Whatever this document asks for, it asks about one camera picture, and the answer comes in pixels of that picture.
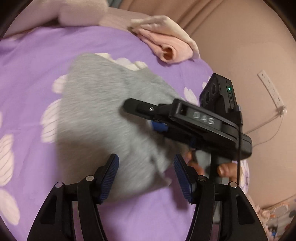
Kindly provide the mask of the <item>person's right hand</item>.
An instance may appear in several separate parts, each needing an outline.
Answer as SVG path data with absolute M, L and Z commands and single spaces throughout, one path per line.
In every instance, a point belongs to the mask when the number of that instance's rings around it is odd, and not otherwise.
M 210 164 L 211 164 L 211 154 L 204 151 L 194 151 L 189 150 L 188 153 L 184 155 L 187 165 L 192 166 L 199 175 L 204 175 L 209 177 L 210 175 Z M 215 167 L 219 177 L 229 178 L 229 181 L 240 181 L 243 169 L 242 165 L 239 169 L 239 175 L 237 172 L 237 163 L 229 162 L 222 163 Z

